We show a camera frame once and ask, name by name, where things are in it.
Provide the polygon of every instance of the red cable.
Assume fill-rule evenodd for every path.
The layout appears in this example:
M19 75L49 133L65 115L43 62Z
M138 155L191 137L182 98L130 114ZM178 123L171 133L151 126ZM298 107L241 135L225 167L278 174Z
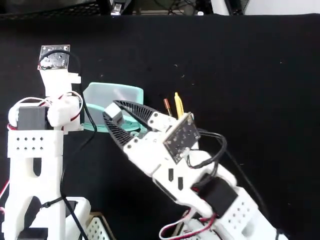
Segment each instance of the red cable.
M17 130L16 127L12 126L10 123L8 123L7 125L7 128L9 128L10 130Z
M7 180L7 181L5 182L5 185L3 186L2 190L0 191L0 199L1 199L1 197L4 195L6 189L8 188L8 185L9 185L9 180Z

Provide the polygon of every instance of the black cable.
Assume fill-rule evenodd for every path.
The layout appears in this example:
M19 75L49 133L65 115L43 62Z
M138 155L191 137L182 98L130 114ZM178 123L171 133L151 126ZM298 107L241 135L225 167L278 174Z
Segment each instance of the black cable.
M206 131L204 129L198 128L198 130L199 130L199 133L204 133L204 134L205 133L209 133L208 131ZM217 138L217 141L219 142L220 145L223 144L223 142L218 138ZM250 179L248 178L246 173L243 171L242 167L238 164L238 161L236 160L236 158L228 151L228 149L225 150L225 153L229 157L229 159L233 162L233 164L235 165L237 170L242 175L243 179L246 181L246 183L249 185L249 187L253 191L254 195L256 196L256 198L257 198L257 200L259 202L262 214L268 219L269 218L269 212L268 212L268 209L267 209L267 205L265 204L265 201L263 200L262 196L260 195L260 193L258 192L256 187L253 185L253 183L250 181Z
M45 66L42 66L41 65L41 61L43 59L45 59L46 57L49 57L50 55L52 54L67 54L71 57L73 57L75 60L76 60L76 64L78 65L78 75L81 77L82 76L82 65L81 65L81 61L80 61L80 58L75 55L74 53L70 52L70 51L67 51L67 50L62 50L62 49L57 49L57 50L52 50L52 51L48 51L47 53L43 54L39 61L38 61L38 65L39 67L42 69L42 70L47 70L47 69L51 69L52 67L45 67Z
M46 54L42 55L41 58L40 58L39 61L38 61L39 67L40 67L41 69L43 69L43 70L48 69L47 67L41 66L41 61L42 61L44 58L46 58L46 57L48 57L48 56L50 56L50 55L52 55L52 54L55 54L55 53L63 53L63 54L67 54L67 55L70 55L71 57L73 57L73 58L76 60L77 65L78 65L78 75L79 75L79 77L82 76L82 65L81 65L80 58L79 58L77 55L75 55L74 53L69 52L69 51L66 51L66 50L52 50L52 51L47 52ZM95 124L95 121L93 120L93 118L92 118L92 116L91 116L91 114L90 114L90 112L89 112L89 110L88 110L88 107L87 107L87 104L86 104L86 101L85 101L85 97L84 97L84 92L83 92L83 88L82 88L82 83L80 83L80 85L79 85L79 91L80 91L79 94L80 94L80 96L82 97L82 100L83 100L83 108L84 108L84 111L85 111L86 115L88 116L90 123L92 124L93 133L92 133L92 135L91 135L86 141L84 141L84 142L78 147L78 149L77 149L76 151L73 152L72 155L70 155L70 156L67 157L67 158L71 158L71 159L66 163L66 166L65 166L64 170L62 171L61 180L60 180L60 194L61 194L61 197L58 198L58 199L56 199L56 200L53 200L53 201L51 201L51 202L45 203L45 204L47 205L47 207L50 207L52 204L54 204L54 203L58 202L58 200L62 199L62 200L64 201L66 207L67 207L68 210L70 211L70 215L72 216L72 218L73 218L76 226L78 227L81 236L82 236L85 240L89 240L89 239L88 239L88 236L86 235L86 232L84 231L83 227L81 226L81 224L80 224L80 222L79 222L79 220L78 220L78 218L77 218L74 210L72 209L70 203L68 202L67 197L66 197L66 195L65 195L65 193L64 193L64 190L63 190L63 180L64 180L64 176L65 176L65 173L66 173L67 166L70 164L70 162L71 162L73 159L75 159L75 155L76 155L77 153L79 153L87 144L89 144L89 143L92 141L92 139L95 137L95 135L96 135L96 133L97 133L97 131L98 131L97 125Z
M207 175L205 178L203 178L200 182L195 183L193 185L194 188L200 188L200 187L206 185L208 182L210 182L212 178L216 177L220 160L221 160L223 154L226 152L227 145L228 145L227 139L223 135L215 133L215 132L202 131L200 129L198 129L198 130L202 136L213 137L213 138L216 138L217 140L219 140L219 143L221 143L221 148L216 155L203 161L202 163L200 163L196 166L190 166L190 158L189 158L189 156L187 156L186 163L191 168L194 168L194 167L202 168L202 167L214 162L212 172L209 175Z
M218 134L218 133L215 133L215 132L205 132L205 133L204 133L204 132L201 132L201 131L199 131L199 133L200 133L202 136L214 137L214 138L216 138L216 139L221 140L222 145L221 145L220 150L217 152L217 154L215 154L214 156L210 157L210 158L207 159L207 160L204 160L203 162L201 162L201 163L199 163L199 164L197 164L197 165L191 165L191 164L190 164L190 157L189 157L189 155L188 155L188 156L187 156L186 163L187 163L187 165L188 165L190 168L192 168L192 169L200 169L200 168L202 168L202 167L204 167L204 166L207 166L207 165L209 165L209 164L211 164L211 163L213 163L213 162L219 163L219 161L220 161L222 155L225 153L225 151L226 151L226 149L227 149L227 145L228 145L227 139L226 139L224 136L222 136L221 134ZM217 165L218 165L218 164L215 164L215 165L214 165L213 171L212 171L212 173L210 174L212 177L214 177L214 176L216 175L216 173L217 173L217 170L215 169Z

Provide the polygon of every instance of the perforated bracket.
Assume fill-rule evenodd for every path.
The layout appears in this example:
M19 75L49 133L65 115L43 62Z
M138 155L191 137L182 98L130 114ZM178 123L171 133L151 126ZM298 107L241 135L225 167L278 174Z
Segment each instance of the perforated bracket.
M63 135L59 130L11 130L8 132L8 158L62 156Z
M259 210L242 187L236 190L238 197L215 225L222 235L228 236L227 239L244 240L243 230Z
M111 240L99 217L94 217L86 229L89 240Z

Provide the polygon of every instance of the wire bundle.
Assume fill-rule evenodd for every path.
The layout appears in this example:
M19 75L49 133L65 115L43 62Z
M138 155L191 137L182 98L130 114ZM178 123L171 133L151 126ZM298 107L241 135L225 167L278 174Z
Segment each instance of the wire bundle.
M210 217L210 219L206 219L208 220L207 224L205 226L203 226L202 228L199 228L197 230L194 230L192 232L188 232L184 235L179 235L179 236L171 236L171 237L163 237L163 234L164 232L175 226L175 225L178 225L180 223L183 223L184 221L188 221L190 218L191 218L191 215L193 215L194 213L192 211L189 211L185 216L183 216L180 220L174 222L174 223L171 223L171 224L168 224L168 225L165 225L163 228L161 228L161 230L159 231L159 238L161 240L181 240L181 239L186 239L186 238L190 238L190 237L193 237L193 236L196 236L206 230L208 230L214 223L217 215L216 214L213 214L212 217Z

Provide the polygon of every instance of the white plastic part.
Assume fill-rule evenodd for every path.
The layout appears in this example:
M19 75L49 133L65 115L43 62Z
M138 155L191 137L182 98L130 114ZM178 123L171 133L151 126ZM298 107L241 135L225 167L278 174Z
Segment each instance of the white plastic part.
M238 197L214 223L224 240L273 240L277 231L261 214L257 204L242 187L235 187ZM288 240L280 235L279 240Z
M107 106L104 111L110 116L110 118L112 118L112 121L117 126L121 126L121 124L124 123L122 110L114 102Z
M8 132L8 158L26 159L60 157L63 155L63 132L56 130L12 130Z
M154 128L166 129L169 125L159 114L151 117L156 126ZM184 117L173 122L172 127L167 132L148 132L143 139L137 137L128 142L123 151L128 155L138 168L140 168L147 176L152 177L152 180L164 192L166 192L177 204L195 208L197 212L205 218L210 218L213 215L212 208L202 200L191 187L197 183L204 174L210 174L214 168L215 163L211 163L199 169L188 167L186 160L182 159L178 164L174 162L169 152L165 148L163 142L168 135L174 131L175 126L180 124ZM199 164L211 156L205 151L190 151L190 162L192 165ZM169 178L169 169L173 169L173 177ZM226 180L232 187L237 185L236 178L223 166L219 165L217 176ZM179 189L179 178L183 188Z
M2 224L5 240L16 240L24 229L24 216L33 196L41 204L60 197L63 167L63 132L55 130L8 132L10 191ZM41 158L41 174L33 171L33 158ZM65 205L47 209L48 240L65 239Z
M87 199L84 197L67 197L68 201L75 201L77 202L74 214L76 215L76 218L79 220L81 226L83 229L86 229L86 221L89 218L91 206ZM48 222L48 210L49 208L42 208L38 214L36 215L36 218L34 219L31 228L45 228ZM80 235L80 231L75 224L74 219L71 215L69 215L65 219L65 238L66 240L78 240Z
M94 217L86 229L89 240L111 240L99 217Z
M155 111L149 118L148 125L153 130L165 132L170 126L176 124L176 122L177 119L174 117Z
M81 77L67 69L39 70L47 97L59 97L72 91L72 84L80 84Z
M211 0L211 5L214 14L230 15L225 0Z
M79 112L79 99L76 96L67 96L64 98L67 105L72 106L69 108L70 119L75 117ZM63 132L66 134L72 131L82 131L84 129L83 124L80 124L80 116L73 121L63 126Z
M71 112L74 106L68 104L65 99L56 99L49 107L47 112L47 118L52 127L62 127L71 122Z
M245 15L319 14L319 0L250 0Z
M253 216L259 212L258 205L241 187L237 188L238 197L216 221L215 226L219 234L227 239L244 240L242 232Z

